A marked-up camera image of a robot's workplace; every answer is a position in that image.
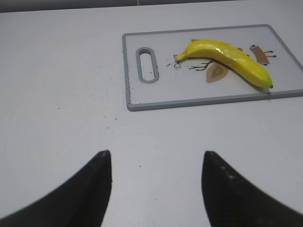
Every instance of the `cutting board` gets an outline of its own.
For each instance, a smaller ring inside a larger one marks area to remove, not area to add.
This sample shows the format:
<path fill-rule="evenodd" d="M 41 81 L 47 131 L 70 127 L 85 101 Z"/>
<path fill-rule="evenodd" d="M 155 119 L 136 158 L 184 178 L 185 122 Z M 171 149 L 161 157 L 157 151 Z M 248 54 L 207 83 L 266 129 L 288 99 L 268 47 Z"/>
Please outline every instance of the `cutting board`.
<path fill-rule="evenodd" d="M 193 39 L 223 41 L 241 49 L 266 68 L 274 88 L 258 88 L 229 68 L 226 76 L 209 82 L 207 72 L 216 64 L 209 63 L 211 59 L 176 64 L 176 55 Z M 303 95 L 303 67 L 270 25 L 128 33 L 122 40 L 130 111 Z"/>

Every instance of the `gray cutting board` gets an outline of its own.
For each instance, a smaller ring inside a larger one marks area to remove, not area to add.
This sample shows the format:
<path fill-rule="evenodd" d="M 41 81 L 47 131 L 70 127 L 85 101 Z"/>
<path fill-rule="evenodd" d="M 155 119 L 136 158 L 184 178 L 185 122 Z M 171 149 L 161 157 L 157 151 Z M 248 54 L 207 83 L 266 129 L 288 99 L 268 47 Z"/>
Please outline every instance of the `gray cutting board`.
<path fill-rule="evenodd" d="M 263 51 L 274 51 L 267 55 L 275 54 L 276 57 L 269 58 L 270 64 L 264 66 L 272 77 L 274 88 L 259 89 L 232 70 L 223 79 L 207 83 L 207 70 L 189 70 L 209 59 L 187 60 L 181 63 L 180 69 L 175 69 L 174 55 L 182 53 L 191 39 L 229 43 L 242 48 L 253 60 L 256 60 L 250 50 L 253 44 Z M 139 80 L 136 52 L 142 47 L 154 51 L 159 79 L 153 83 Z M 123 55 L 126 104 L 131 111 L 303 95 L 303 68 L 269 25 L 124 34 Z"/>

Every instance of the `banana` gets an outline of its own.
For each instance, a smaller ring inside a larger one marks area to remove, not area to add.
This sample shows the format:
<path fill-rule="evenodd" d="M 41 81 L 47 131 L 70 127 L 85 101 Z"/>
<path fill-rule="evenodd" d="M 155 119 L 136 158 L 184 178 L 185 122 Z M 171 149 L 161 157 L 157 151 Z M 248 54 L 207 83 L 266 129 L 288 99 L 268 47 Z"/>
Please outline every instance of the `banana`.
<path fill-rule="evenodd" d="M 177 61 L 187 58 L 212 58 L 230 67 L 255 86 L 273 88 L 271 77 L 267 70 L 253 61 L 242 51 L 220 41 L 197 40 L 177 56 Z"/>

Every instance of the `table surface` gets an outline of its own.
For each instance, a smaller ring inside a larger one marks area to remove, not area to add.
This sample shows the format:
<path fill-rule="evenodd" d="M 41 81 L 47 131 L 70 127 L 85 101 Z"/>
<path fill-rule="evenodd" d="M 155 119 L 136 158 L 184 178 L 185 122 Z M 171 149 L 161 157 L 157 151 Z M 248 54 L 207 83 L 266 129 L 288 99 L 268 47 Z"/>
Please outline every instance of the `table surface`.
<path fill-rule="evenodd" d="M 0 14 L 0 217 L 104 149 L 113 167 L 105 227 L 210 226 L 205 150 L 303 213 L 303 97 L 130 112 L 121 40 L 270 24 L 303 62 L 302 9 L 297 0 L 242 0 Z"/>

